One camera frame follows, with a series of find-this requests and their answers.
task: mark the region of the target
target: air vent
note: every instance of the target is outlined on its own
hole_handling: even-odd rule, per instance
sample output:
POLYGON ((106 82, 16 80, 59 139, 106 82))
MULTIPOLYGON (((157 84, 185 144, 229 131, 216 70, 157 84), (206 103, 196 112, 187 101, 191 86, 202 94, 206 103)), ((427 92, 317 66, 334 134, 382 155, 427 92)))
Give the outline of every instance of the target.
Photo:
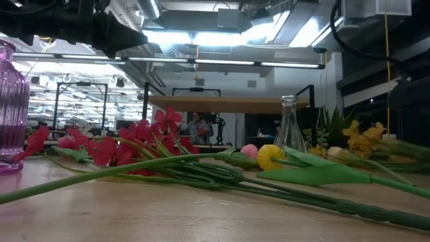
POLYGON ((256 88, 257 87, 257 81, 256 80, 248 80, 248 87, 256 88))
POLYGON ((203 87, 204 79, 196 79, 196 87, 203 87))

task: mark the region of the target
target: green plant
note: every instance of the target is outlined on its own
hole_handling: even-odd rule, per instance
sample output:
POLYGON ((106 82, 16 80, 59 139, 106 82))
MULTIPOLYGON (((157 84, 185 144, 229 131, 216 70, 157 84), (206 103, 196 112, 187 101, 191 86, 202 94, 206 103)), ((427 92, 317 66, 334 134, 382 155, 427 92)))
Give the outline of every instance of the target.
POLYGON ((347 138, 343 135, 342 130, 349 128, 353 120, 353 111, 343 117, 342 113, 336 107, 333 115, 330 116, 326 107, 320 108, 319 127, 325 129, 329 134, 327 142, 329 146, 345 147, 347 138))

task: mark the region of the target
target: black cable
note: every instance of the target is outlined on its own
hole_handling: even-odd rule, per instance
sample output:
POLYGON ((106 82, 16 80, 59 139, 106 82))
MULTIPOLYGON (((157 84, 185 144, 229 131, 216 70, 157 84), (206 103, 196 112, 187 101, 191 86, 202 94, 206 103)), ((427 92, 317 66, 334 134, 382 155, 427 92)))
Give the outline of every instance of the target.
POLYGON ((34 15, 34 14, 38 14, 38 13, 42 13, 43 11, 47 11, 55 6, 57 6, 58 4, 58 0, 53 0, 51 3, 49 3, 48 5, 41 7, 37 10, 34 11, 27 11, 27 12, 16 12, 16 11, 5 11, 5 10, 1 10, 0 9, 0 14, 5 14, 5 15, 34 15))
POLYGON ((340 9, 341 6, 341 0, 336 0, 335 5, 333 6, 332 10, 331 10, 331 14, 330 14, 330 29, 331 29, 331 33, 333 34, 333 38, 336 40, 336 42, 339 44, 340 47, 342 47, 344 50, 346 50, 347 52, 350 52, 351 54, 354 54, 356 56, 362 57, 362 58, 369 58, 375 61, 389 61, 391 63, 394 63, 399 69, 402 68, 402 63, 400 60, 396 59, 396 58, 392 58, 389 56, 380 56, 380 55, 372 55, 372 54, 366 54, 366 53, 362 53, 358 50, 353 50, 350 47, 348 47, 344 41, 342 41, 342 39, 339 37, 337 31, 336 31, 336 27, 335 27, 335 16, 336 13, 338 11, 338 9, 340 9))

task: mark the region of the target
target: glass vase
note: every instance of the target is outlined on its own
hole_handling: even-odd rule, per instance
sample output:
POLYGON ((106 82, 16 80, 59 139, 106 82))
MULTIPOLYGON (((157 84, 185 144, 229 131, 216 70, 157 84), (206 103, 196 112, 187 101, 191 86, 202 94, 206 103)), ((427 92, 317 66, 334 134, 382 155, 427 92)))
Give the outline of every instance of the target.
POLYGON ((30 86, 12 65, 14 52, 14 45, 0 40, 0 175, 24 167, 23 161, 11 158, 24 147, 30 86))
POLYGON ((297 97, 295 95, 287 95, 282 96, 280 99, 282 103, 282 121, 277 131, 274 145, 281 149, 287 146, 306 153, 306 143, 304 142, 296 118, 297 97))

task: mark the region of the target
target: clear glass bottle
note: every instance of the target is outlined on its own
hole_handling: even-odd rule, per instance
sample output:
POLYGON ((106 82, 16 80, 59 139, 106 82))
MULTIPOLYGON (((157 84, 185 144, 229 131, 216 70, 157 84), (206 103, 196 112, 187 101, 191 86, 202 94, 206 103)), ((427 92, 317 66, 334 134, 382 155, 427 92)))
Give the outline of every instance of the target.
POLYGON ((274 145, 279 148, 288 146, 306 153, 306 143, 296 119, 297 96, 287 95, 282 96, 280 99, 282 103, 282 121, 277 131, 274 145))

